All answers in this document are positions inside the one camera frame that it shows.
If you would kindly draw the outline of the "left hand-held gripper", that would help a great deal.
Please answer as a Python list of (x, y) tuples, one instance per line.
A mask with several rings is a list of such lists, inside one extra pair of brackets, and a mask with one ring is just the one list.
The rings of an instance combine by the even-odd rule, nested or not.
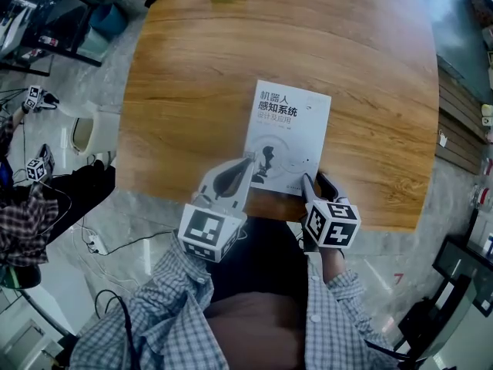
[(184, 252), (221, 262), (247, 221), (243, 210), (257, 159), (258, 152), (249, 152), (205, 174), (180, 221), (177, 238)]

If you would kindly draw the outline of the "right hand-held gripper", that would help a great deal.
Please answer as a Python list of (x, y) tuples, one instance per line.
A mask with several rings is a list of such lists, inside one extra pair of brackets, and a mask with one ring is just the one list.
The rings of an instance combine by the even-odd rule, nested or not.
[(319, 248), (348, 248), (361, 226), (359, 211), (325, 173), (319, 171), (316, 181), (320, 197), (315, 192), (312, 178), (307, 173), (302, 176), (302, 197), (307, 211), (301, 219), (304, 235)]

